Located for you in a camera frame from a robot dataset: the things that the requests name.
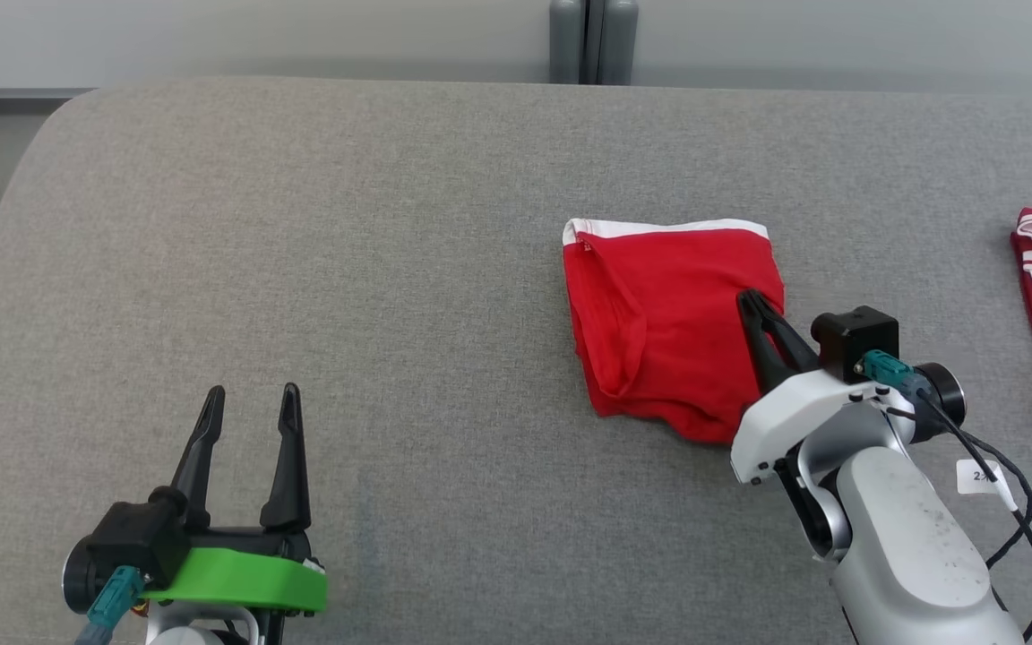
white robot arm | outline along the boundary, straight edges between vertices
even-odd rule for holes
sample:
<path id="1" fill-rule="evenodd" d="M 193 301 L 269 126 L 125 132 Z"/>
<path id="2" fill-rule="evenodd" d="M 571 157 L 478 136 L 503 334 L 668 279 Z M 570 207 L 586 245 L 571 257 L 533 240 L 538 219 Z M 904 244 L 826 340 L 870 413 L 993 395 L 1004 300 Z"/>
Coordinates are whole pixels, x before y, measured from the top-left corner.
<path id="1" fill-rule="evenodd" d="M 765 393 L 744 413 L 732 466 L 744 483 L 782 482 L 811 548 L 835 565 L 857 642 L 1024 642 L 977 548 L 906 453 L 941 425 L 910 392 L 864 376 L 868 351 L 898 355 L 896 320 L 869 308 L 819 316 L 819 359 L 756 291 L 738 305 Z M 949 372 L 914 369 L 959 424 L 966 405 Z"/>

white cable label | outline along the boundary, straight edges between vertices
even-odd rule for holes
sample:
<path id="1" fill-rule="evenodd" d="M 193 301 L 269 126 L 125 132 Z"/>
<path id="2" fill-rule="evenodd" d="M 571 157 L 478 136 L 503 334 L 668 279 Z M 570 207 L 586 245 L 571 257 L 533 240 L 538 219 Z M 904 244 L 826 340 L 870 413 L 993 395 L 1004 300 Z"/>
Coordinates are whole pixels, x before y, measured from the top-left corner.
<path id="1" fill-rule="evenodd" d="M 995 473 L 999 481 L 1002 480 L 1002 466 L 998 461 L 987 458 L 987 465 Z M 958 491 L 962 494 L 998 494 L 998 486 L 995 482 L 987 479 L 987 474 L 982 472 L 981 465 L 973 458 L 959 458 L 958 460 Z"/>
<path id="2" fill-rule="evenodd" d="M 1002 466 L 998 462 L 990 460 L 990 458 L 987 458 L 987 465 L 990 465 L 990 470 L 998 478 L 998 482 L 995 483 L 988 480 L 987 474 L 981 470 L 981 465 L 978 465 L 978 462 L 974 461 L 973 458 L 959 458 L 957 465 L 959 493 L 996 494 L 1002 498 L 1002 503 L 1006 504 L 1008 510 L 1017 511 L 1014 494 L 1010 492 L 1010 486 L 1006 483 L 1006 477 L 1002 475 Z"/>

green plastic part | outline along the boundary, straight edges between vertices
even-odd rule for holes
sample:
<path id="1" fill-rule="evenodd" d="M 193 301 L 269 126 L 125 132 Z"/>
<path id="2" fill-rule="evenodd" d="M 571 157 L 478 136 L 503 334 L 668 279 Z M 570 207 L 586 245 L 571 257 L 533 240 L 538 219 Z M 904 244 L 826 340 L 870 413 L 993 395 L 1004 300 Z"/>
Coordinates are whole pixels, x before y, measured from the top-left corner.
<path id="1" fill-rule="evenodd" d="M 142 598 L 321 612 L 328 590 L 323 574 L 294 560 L 230 548 L 193 548 L 169 588 L 146 591 Z"/>

gray fabric surface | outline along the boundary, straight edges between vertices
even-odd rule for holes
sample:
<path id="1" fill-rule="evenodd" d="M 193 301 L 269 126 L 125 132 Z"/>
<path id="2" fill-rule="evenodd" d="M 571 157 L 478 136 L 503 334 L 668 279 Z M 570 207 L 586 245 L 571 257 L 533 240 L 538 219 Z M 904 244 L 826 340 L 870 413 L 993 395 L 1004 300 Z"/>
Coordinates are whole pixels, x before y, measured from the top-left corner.
<path id="1" fill-rule="evenodd" d="M 69 642 L 66 551 L 228 390 L 209 510 L 257 521 L 302 387 L 327 614 L 308 642 L 851 642 L 777 485 L 598 419 L 569 217 L 769 226 L 789 318 L 869 302 L 1032 480 L 1008 232 L 1032 99 L 208 78 L 75 98 L 0 212 L 0 644 Z M 945 438 L 914 457 L 982 552 Z M 995 584 L 1024 624 L 1023 546 Z M 139 637 L 138 621 L 119 632 Z"/>

label sticker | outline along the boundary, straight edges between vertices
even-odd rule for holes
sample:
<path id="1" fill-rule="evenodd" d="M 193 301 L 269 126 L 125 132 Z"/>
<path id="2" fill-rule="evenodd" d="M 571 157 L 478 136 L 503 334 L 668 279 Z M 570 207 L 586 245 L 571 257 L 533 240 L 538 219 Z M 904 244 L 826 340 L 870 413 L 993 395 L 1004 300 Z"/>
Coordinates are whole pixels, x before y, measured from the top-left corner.
<path id="1" fill-rule="evenodd" d="M 999 481 L 1006 481 L 1002 477 L 1002 466 L 998 461 L 987 458 L 987 465 L 995 473 Z M 981 465 L 973 458 L 959 458 L 958 460 L 958 491 L 962 494 L 999 494 L 998 485 L 987 479 L 987 474 L 982 472 Z"/>

